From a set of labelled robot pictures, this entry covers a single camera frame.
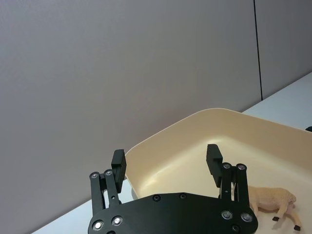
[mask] plastic animal figurine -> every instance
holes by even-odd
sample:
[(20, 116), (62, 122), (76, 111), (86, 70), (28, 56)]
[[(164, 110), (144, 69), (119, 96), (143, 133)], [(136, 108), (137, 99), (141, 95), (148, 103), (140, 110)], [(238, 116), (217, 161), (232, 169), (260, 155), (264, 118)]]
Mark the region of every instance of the plastic animal figurine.
[(248, 186), (249, 203), (255, 216), (258, 214), (258, 207), (267, 210), (278, 210), (273, 221), (278, 221), (283, 215), (289, 215), (296, 231), (301, 230), (301, 222), (297, 213), (293, 210), (296, 197), (286, 189), (281, 188), (257, 188)]

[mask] white table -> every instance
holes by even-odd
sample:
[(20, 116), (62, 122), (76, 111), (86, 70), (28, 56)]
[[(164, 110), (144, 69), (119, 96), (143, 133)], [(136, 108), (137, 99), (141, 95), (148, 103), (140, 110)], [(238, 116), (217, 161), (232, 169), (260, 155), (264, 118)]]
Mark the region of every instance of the white table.
[[(312, 73), (244, 113), (299, 129), (312, 126)], [(107, 192), (104, 196), (106, 204), (108, 204)], [(122, 203), (133, 200), (131, 186), (127, 180), (123, 182), (119, 198)], [(87, 234), (91, 218), (92, 204), (91, 201), (87, 201), (33, 234)]]

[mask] black hoof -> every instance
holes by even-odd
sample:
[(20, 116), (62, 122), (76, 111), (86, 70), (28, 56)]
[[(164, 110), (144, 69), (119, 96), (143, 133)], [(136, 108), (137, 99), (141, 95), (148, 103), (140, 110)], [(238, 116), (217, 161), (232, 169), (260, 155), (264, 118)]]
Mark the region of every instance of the black hoof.
[(298, 226), (298, 225), (296, 225), (296, 226), (294, 227), (294, 229), (295, 229), (296, 231), (300, 231), (300, 230), (301, 230), (300, 226)]

